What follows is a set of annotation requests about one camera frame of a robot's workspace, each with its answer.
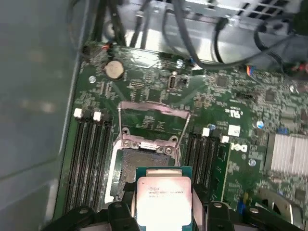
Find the microchip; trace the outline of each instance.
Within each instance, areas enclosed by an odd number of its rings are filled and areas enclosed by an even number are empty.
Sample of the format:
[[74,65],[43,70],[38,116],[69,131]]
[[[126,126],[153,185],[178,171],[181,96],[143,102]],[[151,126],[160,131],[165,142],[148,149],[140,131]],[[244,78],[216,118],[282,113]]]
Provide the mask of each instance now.
[[265,94],[265,101],[266,102],[275,102],[275,98],[276,98],[276,93],[268,90]]
[[295,196],[294,196],[294,198],[296,200],[304,202],[305,198],[306,198],[306,191],[302,190],[302,189],[295,189]]
[[254,95],[252,93],[244,93],[244,92],[237,92],[235,97],[241,100],[254,100]]
[[217,156],[218,156],[220,159],[225,159],[225,152],[224,152],[224,150],[223,150],[223,147],[219,147]]
[[307,111],[304,108],[300,110],[300,118],[304,121],[308,121]]
[[218,76],[216,84],[217,87],[225,88],[228,84],[228,78],[225,76]]

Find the metal bracket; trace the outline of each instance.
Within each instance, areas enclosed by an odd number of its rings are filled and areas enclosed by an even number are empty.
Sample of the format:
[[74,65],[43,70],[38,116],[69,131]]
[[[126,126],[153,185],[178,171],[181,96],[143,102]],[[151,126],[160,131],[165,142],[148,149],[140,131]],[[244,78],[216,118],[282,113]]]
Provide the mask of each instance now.
[[181,140],[184,137],[185,130],[186,130],[188,123],[190,121],[190,118],[191,118],[191,114],[188,111],[173,109],[173,108],[170,108],[167,105],[157,104],[157,103],[135,103],[135,102],[129,102],[129,101],[122,101],[121,103],[119,103],[117,109],[118,109],[118,116],[119,116],[119,130],[120,130],[119,136],[120,136],[121,140],[123,139],[123,134],[121,132],[122,131],[121,110],[126,110],[126,109],[135,109],[135,110],[138,110],[138,111],[158,110],[164,115],[176,116],[176,117],[186,119],[186,122],[185,122],[184,128],[182,130],[182,133],[180,135],[180,138],[174,146],[175,149],[177,149],[179,147],[179,144],[181,143]]
[[303,228],[302,208],[295,205],[285,197],[269,189],[258,189],[257,197],[262,201],[266,200],[268,207],[273,210],[274,206],[279,209],[281,215],[291,224]]

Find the white label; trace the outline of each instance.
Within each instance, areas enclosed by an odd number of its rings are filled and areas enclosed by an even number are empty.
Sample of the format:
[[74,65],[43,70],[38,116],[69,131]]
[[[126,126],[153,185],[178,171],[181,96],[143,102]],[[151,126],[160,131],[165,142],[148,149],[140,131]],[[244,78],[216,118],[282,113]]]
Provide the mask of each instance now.
[[241,132],[241,126],[229,125],[228,135],[239,137]]
[[237,119],[240,119],[241,116],[243,115],[243,112],[242,112],[242,111],[239,111],[239,110],[226,109],[225,112],[226,112],[226,113],[230,113],[230,116],[231,116],[232,118],[237,118]]
[[236,150],[236,151],[241,151],[243,153],[246,153],[248,149],[247,145],[240,145],[240,144],[235,144],[235,143],[231,143],[231,150]]

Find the mounting screw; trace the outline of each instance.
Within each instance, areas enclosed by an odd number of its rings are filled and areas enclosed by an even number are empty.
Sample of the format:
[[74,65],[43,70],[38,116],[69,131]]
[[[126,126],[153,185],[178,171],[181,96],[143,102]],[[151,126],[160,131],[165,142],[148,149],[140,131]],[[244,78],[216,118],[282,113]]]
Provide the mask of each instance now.
[[250,160],[248,160],[248,164],[249,164],[250,167],[254,167],[254,166],[256,166],[257,162],[256,162],[255,159],[250,159]]
[[89,82],[90,83],[95,83],[96,82],[96,77],[95,76],[90,76],[89,77]]
[[137,11],[136,16],[139,18],[143,18],[143,11]]
[[159,13],[159,12],[160,12],[159,6],[154,6],[154,12],[155,12],[155,13]]
[[299,94],[298,90],[293,85],[290,86],[290,92]]
[[165,154],[170,155],[172,153],[172,149],[171,148],[166,148],[165,149]]
[[257,210],[256,208],[250,208],[249,211],[255,214],[259,213],[259,210]]
[[222,204],[220,204],[220,203],[214,203],[214,206],[215,206],[216,208],[222,208]]
[[177,60],[177,68],[180,69],[182,68],[184,65],[184,61],[182,59],[178,59]]
[[123,147],[129,148],[131,146],[131,142],[129,140],[124,140]]
[[84,213],[87,213],[87,212],[88,212],[88,210],[85,209],[85,208],[79,211],[80,214],[84,214]]

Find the silver heatsink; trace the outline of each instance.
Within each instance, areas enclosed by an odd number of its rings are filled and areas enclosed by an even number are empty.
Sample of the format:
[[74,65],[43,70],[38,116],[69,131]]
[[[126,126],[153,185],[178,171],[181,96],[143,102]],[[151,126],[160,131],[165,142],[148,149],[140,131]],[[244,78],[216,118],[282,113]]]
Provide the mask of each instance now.
[[264,169],[286,175],[308,176],[308,139],[271,134]]

